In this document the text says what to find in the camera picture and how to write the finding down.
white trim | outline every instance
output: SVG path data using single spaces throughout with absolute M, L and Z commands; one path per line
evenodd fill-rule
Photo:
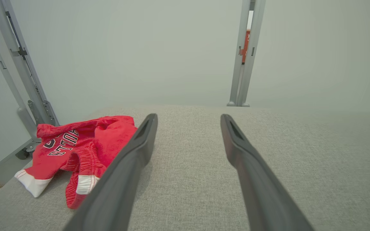
M 35 177 L 28 174 L 25 169 L 17 172 L 14 177 L 17 178 L 34 197 L 40 196 L 52 180 L 52 178 L 47 180 L 35 179 Z
M 76 193 L 79 195 L 89 194 L 94 186 L 98 183 L 100 178 L 95 175 L 79 175 L 78 186 L 76 187 Z

caster wheel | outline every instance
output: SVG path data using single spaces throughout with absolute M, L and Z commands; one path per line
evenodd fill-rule
M 29 152 L 26 152 L 25 150 L 21 150 L 20 152 L 15 154 L 18 159 L 26 159 L 30 154 Z

metal frame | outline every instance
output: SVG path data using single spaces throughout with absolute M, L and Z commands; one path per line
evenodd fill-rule
M 250 4 L 251 0 L 242 0 L 241 21 L 239 23 L 238 43 L 236 44 L 235 65 L 233 67 L 231 96 L 229 97 L 229 103 L 227 104 L 227 106 L 231 107 L 236 106 Z
M 30 134 L 32 140 L 34 140 L 34 141 L 39 140 L 36 136 L 37 135 L 37 126 L 34 123 L 34 121 L 32 120 L 32 117 L 29 115 L 29 113 L 26 109 L 25 103 L 22 101 L 21 95 L 19 94 L 19 91 L 16 88 L 15 83 L 12 80 L 12 76 L 10 75 L 10 73 L 8 72 L 8 69 L 6 68 L 6 65 L 4 63 L 4 60 L 1 56 L 1 54 L 0 54 L 0 69 L 1 69 L 1 72 L 2 72 L 2 74 L 3 74 L 3 76 L 6 80 L 6 83 L 9 86 L 9 89 L 12 92 L 12 95 L 14 96 L 16 102 L 19 105 L 19 108 L 18 108 L 18 111 L 17 111 L 17 114 L 18 114 L 19 118 L 21 119 L 22 123 L 25 125 L 25 128 L 28 131 L 28 133 Z
M 35 118 L 35 122 L 59 126 L 57 117 L 42 89 L 30 55 L 27 53 L 25 40 L 9 0 L 0 0 L 0 31 L 6 45 L 11 50 L 12 60 L 32 101 L 31 105 L 34 107 L 32 110 L 35 111 L 33 114 L 39 116 Z
M 255 10 L 252 17 L 251 35 L 248 42 L 247 56 L 245 58 L 245 68 L 242 74 L 241 88 L 239 90 L 238 98 L 236 100 L 236 106 L 249 107 L 250 105 L 246 102 L 248 95 L 249 82 L 251 80 L 252 69 L 254 67 L 255 55 L 257 52 L 258 41 L 261 32 L 263 12 L 265 10 L 266 0 L 256 0 Z

red garment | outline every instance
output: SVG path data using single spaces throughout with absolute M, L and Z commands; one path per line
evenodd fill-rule
M 34 197 L 40 196 L 55 173 L 73 171 L 66 187 L 66 204 L 76 209 L 95 186 L 137 128 L 129 116 L 106 116 L 60 127 L 39 124 L 32 167 L 15 177 Z

gray fabric surface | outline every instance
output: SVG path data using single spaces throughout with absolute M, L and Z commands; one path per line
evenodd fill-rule
M 108 108 L 92 119 L 157 113 L 153 156 L 129 230 L 248 230 L 235 169 L 225 157 L 220 115 L 230 114 L 316 230 L 370 230 L 370 114 L 235 107 Z M 70 174 L 39 198 L 12 179 L 0 190 L 0 230 L 61 230 Z

